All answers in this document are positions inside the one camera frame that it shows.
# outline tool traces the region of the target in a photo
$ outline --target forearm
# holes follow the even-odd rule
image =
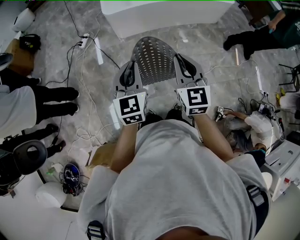
[[[285,18],[285,12],[284,12],[284,10],[280,10],[272,21],[275,24],[278,24],[284,18]]]
[[[135,157],[137,124],[124,126],[112,156],[111,169],[120,173]]]
[[[241,113],[241,112],[229,112],[228,114],[233,115],[235,117],[238,117],[239,119],[245,120],[247,115]]]
[[[206,114],[194,116],[204,145],[224,162],[234,158],[229,142]]]

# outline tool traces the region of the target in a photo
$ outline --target gray tile floor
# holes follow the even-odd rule
[[[98,24],[95,21],[95,17],[101,11],[99,1],[72,1],[67,2],[67,4],[80,34],[83,35],[89,31],[97,32]],[[38,9],[36,15],[35,22],[27,30],[28,33],[38,34],[42,42],[41,50],[35,56],[33,76],[42,77],[43,84],[49,81],[62,81],[66,78],[68,72],[67,51],[81,39],[77,36],[64,2],[47,2]],[[249,27],[246,17],[237,5],[233,5],[215,24],[193,24],[163,28],[125,39],[117,37],[102,13],[98,15],[97,19],[100,22],[98,37],[101,47],[119,66],[122,66],[130,59],[133,47],[141,37],[153,36],[168,43],[176,52],[190,56],[199,62],[204,72],[208,72],[216,65],[236,65],[235,49],[232,48],[226,52],[222,48],[223,42],[231,34],[253,30]],[[242,62],[244,61],[242,47],[237,46],[237,48],[240,62]],[[108,126],[106,130],[102,130],[97,136],[99,142],[96,139],[93,139],[92,142],[79,139],[73,144],[69,153],[72,142],[78,138],[76,131],[79,128],[88,130],[89,127],[91,100],[75,76],[75,73],[77,73],[79,80],[81,80],[82,57],[78,60],[77,69],[75,68],[75,62],[82,53],[83,50],[75,49],[69,78],[69,86],[78,89],[81,93],[77,100],[80,111],[73,117],[66,116],[62,119],[60,139],[64,139],[67,142],[67,146],[61,153],[48,159],[41,168],[41,172],[46,180],[56,180],[58,177],[46,174],[52,163],[65,164],[67,161],[76,161],[81,171],[87,174],[84,166],[88,160],[88,153],[91,151],[91,147],[99,145],[99,142],[113,141],[117,139],[120,133],[120,130],[116,130],[114,125]],[[288,76],[285,75],[288,69],[280,67],[278,64],[298,65],[299,61],[295,51],[291,49],[260,51],[254,53],[252,59],[258,64],[262,88],[269,92],[269,100],[275,104],[275,92],[279,90],[278,84],[288,81]],[[95,101],[101,119],[101,121],[98,119],[95,108],[93,108],[90,132],[94,135],[103,125],[113,122],[109,106],[114,99],[112,86],[117,68],[105,56],[104,64],[99,66],[95,46],[92,44],[85,53],[82,72],[86,87]],[[212,93],[212,107],[209,115],[214,115],[214,107],[217,105],[241,110],[242,107],[238,102],[238,98],[243,98],[248,108],[250,99],[261,99],[261,94],[249,94],[246,89],[249,81],[248,90],[250,92],[258,91],[257,76],[254,75],[255,63],[253,61],[248,61],[240,67],[218,67],[209,72],[206,75]],[[64,86],[66,86],[66,83],[51,83],[48,85],[48,87]],[[150,85],[148,94],[149,108],[163,117],[176,102],[172,80]],[[288,128],[287,123],[289,121],[295,122],[290,113],[279,114],[284,119],[285,128]],[[33,129],[29,129],[28,132],[43,128],[49,122],[59,125],[60,117],[45,120]],[[82,135],[85,133],[79,130],[78,134]],[[45,139],[46,146],[51,144],[54,136]],[[78,208],[80,200],[81,196],[70,196],[65,205]]]

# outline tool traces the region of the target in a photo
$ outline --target white round object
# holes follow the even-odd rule
[[[273,177],[269,172],[262,172],[262,176],[269,190],[272,185]]]
[[[36,192],[37,201],[45,208],[60,208],[64,204],[67,194],[58,182],[47,182]]]
[[[25,9],[17,16],[13,25],[13,31],[24,32],[32,24],[35,17],[36,16],[29,8]]]

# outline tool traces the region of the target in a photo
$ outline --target person wearing gray t-shirt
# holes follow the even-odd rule
[[[253,239],[257,218],[246,188],[267,191],[255,159],[235,157],[206,114],[194,116],[202,144],[181,112],[171,111],[139,131],[123,127],[111,167],[93,170],[79,227],[86,233],[96,220],[108,240]]]

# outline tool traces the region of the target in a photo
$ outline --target black strap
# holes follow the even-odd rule
[[[96,220],[89,223],[87,235],[89,240],[104,240],[106,238],[103,225]]]
[[[267,193],[257,186],[248,186],[246,190],[256,214],[255,235],[257,235],[269,213],[269,199]]]

